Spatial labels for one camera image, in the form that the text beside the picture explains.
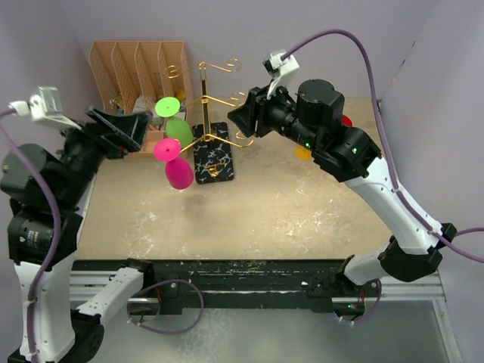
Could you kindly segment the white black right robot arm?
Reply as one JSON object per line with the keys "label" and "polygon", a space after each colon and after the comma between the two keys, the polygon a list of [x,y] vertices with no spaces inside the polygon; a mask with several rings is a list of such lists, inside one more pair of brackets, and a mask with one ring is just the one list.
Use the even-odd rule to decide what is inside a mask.
{"label": "white black right robot arm", "polygon": [[384,276],[412,282],[434,273],[442,261],[440,237],[454,238],[451,223],[428,216],[402,187],[392,186],[380,148],[362,129],[343,123],[345,98],[322,79],[303,82],[292,99],[280,86],[249,91],[228,118],[246,137],[277,132],[309,150],[323,171],[353,190],[392,232],[388,245],[367,255],[350,256],[336,279],[338,291],[355,295]]}

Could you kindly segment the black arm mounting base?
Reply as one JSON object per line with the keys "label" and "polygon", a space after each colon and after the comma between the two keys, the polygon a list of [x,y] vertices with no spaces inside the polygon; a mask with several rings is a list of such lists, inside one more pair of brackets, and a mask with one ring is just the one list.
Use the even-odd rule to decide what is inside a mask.
{"label": "black arm mounting base", "polygon": [[137,293],[131,303],[154,303],[164,315],[183,309],[308,309],[360,315],[366,299],[380,295],[370,279],[361,287],[339,281],[341,259],[155,259],[146,286],[165,287]]}

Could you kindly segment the peach plastic file organizer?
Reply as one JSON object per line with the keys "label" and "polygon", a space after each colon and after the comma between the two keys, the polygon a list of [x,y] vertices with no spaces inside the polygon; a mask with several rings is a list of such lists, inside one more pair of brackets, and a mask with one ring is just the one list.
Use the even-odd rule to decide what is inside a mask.
{"label": "peach plastic file organizer", "polygon": [[194,124],[194,88],[183,41],[95,41],[88,54],[108,113],[154,109],[165,96],[184,95],[185,120]]}

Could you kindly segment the aluminium frame rail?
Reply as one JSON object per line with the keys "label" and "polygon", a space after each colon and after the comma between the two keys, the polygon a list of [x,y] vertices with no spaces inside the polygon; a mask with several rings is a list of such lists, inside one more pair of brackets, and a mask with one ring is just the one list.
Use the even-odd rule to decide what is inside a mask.
{"label": "aluminium frame rail", "polygon": [[[104,162],[91,189],[71,303],[87,302],[122,261],[344,259],[390,232],[352,191],[300,161],[276,134],[234,148],[235,177],[171,188],[162,163]],[[441,278],[384,278],[362,323],[308,309],[185,309],[132,303],[107,325],[96,362],[458,362]]]}

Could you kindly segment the green plastic wine glass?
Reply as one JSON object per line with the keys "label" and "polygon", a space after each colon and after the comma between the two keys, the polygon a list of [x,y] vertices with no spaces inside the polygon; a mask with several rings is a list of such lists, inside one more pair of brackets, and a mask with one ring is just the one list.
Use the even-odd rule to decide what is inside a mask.
{"label": "green plastic wine glass", "polygon": [[182,117],[177,116],[180,109],[181,103],[175,97],[161,98],[154,106],[155,113],[166,119],[166,136],[177,139],[181,148],[184,149],[194,140],[194,136],[188,123]]}

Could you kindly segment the pink plastic wine glass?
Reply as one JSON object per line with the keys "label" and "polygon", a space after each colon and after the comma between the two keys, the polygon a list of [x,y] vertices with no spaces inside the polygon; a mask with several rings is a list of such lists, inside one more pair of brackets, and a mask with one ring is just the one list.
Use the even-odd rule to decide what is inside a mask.
{"label": "pink plastic wine glass", "polygon": [[180,157],[182,146],[178,139],[164,138],[158,141],[153,150],[156,160],[165,163],[165,175],[170,186],[184,190],[194,181],[194,172],[187,160]]}

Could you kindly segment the yellow plastic wine glass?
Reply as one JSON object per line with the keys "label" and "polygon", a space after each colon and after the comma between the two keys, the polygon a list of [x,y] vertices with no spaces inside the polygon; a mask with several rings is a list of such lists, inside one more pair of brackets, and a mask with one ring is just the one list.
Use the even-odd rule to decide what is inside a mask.
{"label": "yellow plastic wine glass", "polygon": [[312,158],[311,151],[301,146],[296,147],[294,153],[299,160],[308,161]]}

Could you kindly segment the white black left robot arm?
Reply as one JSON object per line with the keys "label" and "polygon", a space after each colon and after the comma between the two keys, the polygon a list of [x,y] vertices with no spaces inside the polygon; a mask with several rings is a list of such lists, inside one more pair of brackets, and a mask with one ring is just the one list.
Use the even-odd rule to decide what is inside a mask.
{"label": "white black left robot arm", "polygon": [[87,362],[107,323],[137,294],[153,293],[151,262],[127,259],[92,299],[70,305],[70,273],[82,224],[78,204],[104,160],[122,159],[144,143],[152,113],[86,111],[69,122],[57,155],[37,144],[13,145],[4,158],[1,190],[10,198],[8,252],[20,281],[23,339],[10,362]]}

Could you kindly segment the red plastic wine glass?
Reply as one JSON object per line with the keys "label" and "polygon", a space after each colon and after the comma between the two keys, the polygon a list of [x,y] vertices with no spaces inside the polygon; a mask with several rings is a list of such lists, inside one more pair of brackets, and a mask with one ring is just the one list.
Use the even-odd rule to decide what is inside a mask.
{"label": "red plastic wine glass", "polygon": [[343,116],[342,123],[345,126],[348,126],[348,127],[352,127],[353,126],[353,123],[352,123],[351,119],[349,117],[347,117],[346,115]]}

